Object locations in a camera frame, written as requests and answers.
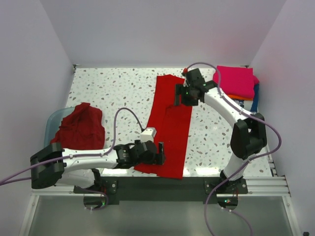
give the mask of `red cloth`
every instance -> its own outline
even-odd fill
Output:
[[[135,170],[155,173],[160,177],[183,178],[186,147],[192,107],[174,106],[175,85],[184,79],[157,76],[156,92],[147,127],[154,127],[157,134],[154,143],[164,142],[164,165],[139,164]]]
[[[221,65],[218,65],[217,68],[221,73],[220,87],[227,95],[237,95],[253,100],[254,83],[259,83],[259,81],[254,78],[252,68]],[[218,82],[217,72],[213,75],[213,80]]]
[[[83,102],[63,118],[61,126],[50,143],[61,143],[63,148],[76,150],[102,149],[105,129],[102,126],[102,111]]]

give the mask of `white wall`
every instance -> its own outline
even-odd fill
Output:
[[[84,66],[246,65],[285,0],[41,0]]]
[[[30,156],[43,147],[45,123],[64,106],[72,66],[39,0],[1,1],[0,32],[2,179],[30,166]],[[30,184],[0,187],[1,235],[18,235]]]
[[[315,1],[287,0],[251,66],[260,109],[283,137],[273,155],[285,174],[303,231],[315,234]],[[271,146],[276,138],[269,136]]]

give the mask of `speckled tabletop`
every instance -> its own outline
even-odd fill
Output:
[[[66,107],[81,102],[103,111],[105,148],[112,144],[113,119],[120,107],[132,109],[146,127],[153,103],[157,75],[181,76],[180,68],[77,68]],[[213,70],[201,69],[206,80]],[[139,126],[128,111],[121,111],[117,119],[116,144],[139,139]],[[213,108],[200,103],[193,107],[184,166],[185,177],[218,176],[231,155],[229,147],[232,128]],[[155,176],[134,169],[104,170],[109,176]],[[268,157],[254,160],[245,169],[246,177],[270,177]]]

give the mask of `folded pink towel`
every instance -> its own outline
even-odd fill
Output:
[[[252,68],[229,67],[218,65],[221,73],[221,89],[227,95],[236,95],[252,100],[254,98],[254,84],[258,79],[253,75]],[[218,82],[217,72],[213,75],[213,80]]]

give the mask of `black mounting plate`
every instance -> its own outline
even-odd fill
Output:
[[[184,177],[182,180],[161,177],[101,177],[105,184],[109,204],[120,201],[168,201],[203,202],[210,191],[220,182],[220,177]],[[247,194],[246,180],[237,185],[239,194]],[[75,188],[74,193],[86,193]],[[217,204],[217,195],[213,194],[208,202]]]

